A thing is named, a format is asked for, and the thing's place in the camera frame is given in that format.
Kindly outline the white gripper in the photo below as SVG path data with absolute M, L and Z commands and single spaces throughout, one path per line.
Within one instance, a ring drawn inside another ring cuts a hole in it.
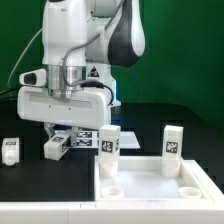
M 110 93 L 105 89 L 84 88 L 70 99 L 54 98 L 44 88 L 23 86 L 18 93 L 17 112 L 21 119 L 44 122 L 49 137 L 54 124 L 73 126 L 67 130 L 73 147 L 81 128 L 99 129 L 111 123 Z

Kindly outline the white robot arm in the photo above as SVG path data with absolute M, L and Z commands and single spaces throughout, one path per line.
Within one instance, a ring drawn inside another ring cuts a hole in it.
M 118 106 L 113 66 L 128 68 L 145 50 L 139 0 L 47 0 L 42 23 L 42 68 L 20 75 L 17 111 L 45 126 L 69 126 L 73 146 L 81 128 L 111 122 Z

